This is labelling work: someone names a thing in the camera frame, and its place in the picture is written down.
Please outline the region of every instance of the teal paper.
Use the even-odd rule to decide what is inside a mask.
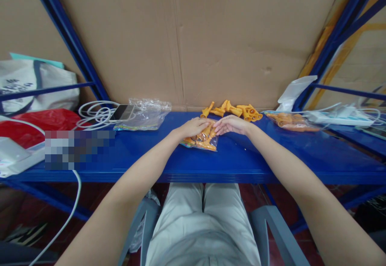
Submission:
[[[9,55],[11,55],[12,59],[14,59],[14,60],[18,60],[18,59],[38,60],[38,61],[42,61],[42,62],[48,63],[50,65],[53,65],[55,67],[64,69],[64,64],[62,62],[52,61],[52,60],[47,60],[47,59],[41,59],[41,58],[35,58],[35,57],[32,57],[32,56],[18,54],[18,53],[12,53],[12,52],[10,52]]]

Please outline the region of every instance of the person's left hand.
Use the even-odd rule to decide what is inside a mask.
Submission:
[[[185,124],[176,129],[181,138],[191,137],[200,134],[210,124],[209,119],[199,117],[187,121]]]

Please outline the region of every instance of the white pants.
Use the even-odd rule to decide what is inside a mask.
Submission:
[[[227,233],[252,265],[261,264],[238,184],[206,184],[204,191],[202,184],[171,183],[150,241],[146,266],[155,265],[186,235],[205,230]]]

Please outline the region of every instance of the blue shelf surface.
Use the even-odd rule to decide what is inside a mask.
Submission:
[[[118,131],[115,146],[84,163],[83,182],[116,182],[144,153],[167,134],[199,113],[169,113],[157,131]],[[386,184],[386,166],[324,132],[297,133],[263,117],[255,123],[275,141],[298,156],[325,184]],[[218,152],[179,145],[158,182],[278,183],[262,155],[247,137],[227,133],[219,137]],[[48,171],[41,162],[8,180],[75,182],[71,171]]]
[[[329,131],[386,160],[386,141],[349,125],[329,125]]]

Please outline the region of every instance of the hand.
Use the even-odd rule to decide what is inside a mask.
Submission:
[[[241,119],[235,115],[228,115],[216,122],[213,127],[217,135],[222,135],[227,132],[235,132],[242,135],[247,135],[248,129],[253,126],[248,121]]]
[[[181,135],[181,138],[191,137],[200,134],[210,123],[209,119],[196,117],[177,128],[176,131]]]

